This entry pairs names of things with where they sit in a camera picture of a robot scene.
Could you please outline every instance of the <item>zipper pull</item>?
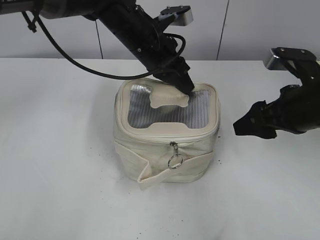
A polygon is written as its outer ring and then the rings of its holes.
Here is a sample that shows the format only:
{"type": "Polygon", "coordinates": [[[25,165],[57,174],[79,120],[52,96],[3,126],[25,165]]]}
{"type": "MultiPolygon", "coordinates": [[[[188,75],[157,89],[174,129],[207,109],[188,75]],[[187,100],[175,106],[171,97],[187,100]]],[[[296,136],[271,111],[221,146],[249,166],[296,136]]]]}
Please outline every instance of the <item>zipper pull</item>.
{"type": "Polygon", "coordinates": [[[169,169],[177,169],[179,168],[185,161],[184,156],[182,156],[181,154],[179,154],[179,149],[178,149],[178,143],[172,141],[170,142],[170,146],[173,147],[173,156],[170,157],[169,161],[168,161],[168,168],[169,169]],[[179,161],[177,164],[171,166],[171,161],[173,159],[177,159],[177,161],[179,161]]]}

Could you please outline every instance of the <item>fabric strap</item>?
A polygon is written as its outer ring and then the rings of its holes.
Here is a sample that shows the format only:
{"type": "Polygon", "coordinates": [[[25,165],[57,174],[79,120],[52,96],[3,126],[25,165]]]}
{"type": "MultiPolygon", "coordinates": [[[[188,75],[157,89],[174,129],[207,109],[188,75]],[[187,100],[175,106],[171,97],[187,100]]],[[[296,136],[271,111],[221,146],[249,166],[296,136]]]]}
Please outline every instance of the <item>fabric strap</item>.
{"type": "Polygon", "coordinates": [[[152,176],[152,168],[150,162],[136,154],[132,150],[126,148],[125,146],[115,142],[115,151],[120,155],[121,158],[130,159],[132,163],[145,163],[145,167],[139,175],[137,182],[141,188],[141,190],[145,190],[151,186],[154,186],[158,183],[164,182],[168,178],[177,175],[183,174],[187,170],[197,167],[197,171],[199,173],[204,172],[209,162],[212,160],[214,153],[210,152],[204,155],[196,156],[190,159],[187,159],[183,162],[183,164],[176,169],[165,169],[164,171],[158,173],[157,175],[152,176]]]}

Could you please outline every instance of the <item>white table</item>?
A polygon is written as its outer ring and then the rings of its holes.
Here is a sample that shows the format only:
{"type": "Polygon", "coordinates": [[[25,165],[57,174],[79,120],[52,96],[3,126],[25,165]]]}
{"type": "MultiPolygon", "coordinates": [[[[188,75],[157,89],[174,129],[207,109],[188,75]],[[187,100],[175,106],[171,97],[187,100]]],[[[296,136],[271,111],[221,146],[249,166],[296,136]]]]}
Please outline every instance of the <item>white table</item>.
{"type": "MultiPolygon", "coordinates": [[[[145,71],[134,60],[81,60],[106,73],[145,71]]],[[[146,191],[113,147],[121,81],[64,59],[0,59],[1,240],[318,240],[320,131],[235,136],[257,101],[299,81],[259,61],[190,61],[195,82],[221,101],[216,156],[193,183],[146,191]]]]}

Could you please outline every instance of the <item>white wall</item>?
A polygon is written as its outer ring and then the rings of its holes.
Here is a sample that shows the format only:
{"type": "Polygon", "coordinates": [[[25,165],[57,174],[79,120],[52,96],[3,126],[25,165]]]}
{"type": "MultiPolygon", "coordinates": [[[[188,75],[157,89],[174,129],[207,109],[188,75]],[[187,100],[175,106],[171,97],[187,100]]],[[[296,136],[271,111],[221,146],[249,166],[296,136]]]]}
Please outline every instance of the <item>white wall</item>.
{"type": "Polygon", "coordinates": [[[230,0],[219,60],[262,60],[270,48],[320,57],[320,0],[230,0]]]}
{"type": "MultiPolygon", "coordinates": [[[[97,59],[101,56],[96,25],[82,16],[43,20],[60,44],[74,58],[97,59]]],[[[0,16],[0,58],[60,58],[38,27],[32,33],[21,13],[0,16]]]]}
{"type": "MultiPolygon", "coordinates": [[[[191,5],[194,22],[171,26],[181,34],[188,60],[215,60],[228,0],[137,0],[152,17],[167,5],[191,5]]],[[[219,60],[263,60],[270,48],[305,48],[320,57],[320,0],[230,0],[219,60]]],[[[96,25],[85,18],[45,20],[48,29],[74,58],[101,58],[96,25]]],[[[98,23],[106,59],[134,56],[98,23]]],[[[0,16],[0,58],[59,58],[39,30],[33,34],[20,13],[0,16]]]]}

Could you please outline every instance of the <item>metal ring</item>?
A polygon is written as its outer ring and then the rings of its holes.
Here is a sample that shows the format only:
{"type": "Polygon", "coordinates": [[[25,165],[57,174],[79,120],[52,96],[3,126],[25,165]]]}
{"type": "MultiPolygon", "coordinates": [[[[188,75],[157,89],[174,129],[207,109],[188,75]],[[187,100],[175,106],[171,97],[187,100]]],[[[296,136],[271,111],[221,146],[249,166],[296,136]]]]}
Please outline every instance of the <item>metal ring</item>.
{"type": "Polygon", "coordinates": [[[169,161],[168,161],[168,168],[170,168],[170,169],[177,169],[177,168],[179,168],[179,167],[184,163],[184,161],[185,161],[185,158],[184,158],[184,156],[182,156],[182,154],[179,154],[179,153],[178,153],[178,154],[175,154],[175,155],[173,155],[172,157],[170,157],[170,159],[169,159],[169,161]],[[182,157],[181,162],[178,163],[178,164],[176,164],[176,165],[174,165],[174,166],[170,166],[171,161],[172,161],[174,158],[179,157],[179,156],[182,157]]]}

